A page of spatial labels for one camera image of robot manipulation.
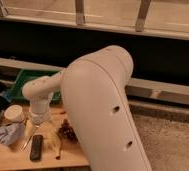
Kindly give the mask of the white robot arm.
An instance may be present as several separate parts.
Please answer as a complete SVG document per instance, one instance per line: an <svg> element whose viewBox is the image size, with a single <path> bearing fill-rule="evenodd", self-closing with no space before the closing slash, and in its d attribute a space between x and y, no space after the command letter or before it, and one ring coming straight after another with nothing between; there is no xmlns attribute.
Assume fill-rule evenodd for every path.
<svg viewBox="0 0 189 171"><path fill-rule="evenodd" d="M131 55L111 45L76 59L57 74L27 82L22 93L35 123L48 116L49 95L61 93L92 171L152 171L125 94L132 72Z"/></svg>

